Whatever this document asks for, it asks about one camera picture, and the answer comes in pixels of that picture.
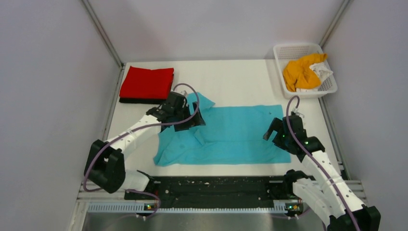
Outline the teal t shirt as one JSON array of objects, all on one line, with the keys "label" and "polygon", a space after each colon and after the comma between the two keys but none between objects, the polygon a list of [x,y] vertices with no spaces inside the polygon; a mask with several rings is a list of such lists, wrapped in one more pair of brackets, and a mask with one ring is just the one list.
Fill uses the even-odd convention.
[{"label": "teal t shirt", "polygon": [[283,117],[281,105],[216,107],[200,93],[190,93],[187,100],[189,104],[199,101],[206,125],[159,133],[155,165],[290,163],[288,152],[263,139],[272,120]]}]

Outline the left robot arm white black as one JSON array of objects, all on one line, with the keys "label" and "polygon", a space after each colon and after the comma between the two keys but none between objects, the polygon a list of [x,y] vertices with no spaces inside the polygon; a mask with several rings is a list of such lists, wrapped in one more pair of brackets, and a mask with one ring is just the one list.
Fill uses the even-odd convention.
[{"label": "left robot arm white black", "polygon": [[119,135],[106,141],[94,141],[84,169],[83,189],[91,192],[86,186],[91,181],[97,185],[97,190],[107,193],[126,190],[136,191],[143,199],[152,197],[151,178],[139,170],[128,170],[125,161],[143,142],[168,127],[178,132],[204,126],[199,95],[195,92],[194,96],[196,100],[188,104],[185,95],[172,91],[161,105],[149,109],[138,122]]}]

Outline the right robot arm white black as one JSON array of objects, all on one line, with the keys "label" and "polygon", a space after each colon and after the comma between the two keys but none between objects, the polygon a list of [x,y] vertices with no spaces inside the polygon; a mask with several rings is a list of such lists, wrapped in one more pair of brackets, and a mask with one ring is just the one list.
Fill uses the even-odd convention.
[{"label": "right robot arm white black", "polygon": [[302,118],[295,113],[274,118],[263,138],[295,155],[308,170],[289,170],[284,175],[282,192],[288,198],[299,197],[322,220],[328,231],[377,231],[381,214],[366,205],[349,188],[329,160],[317,137],[309,137]]}]

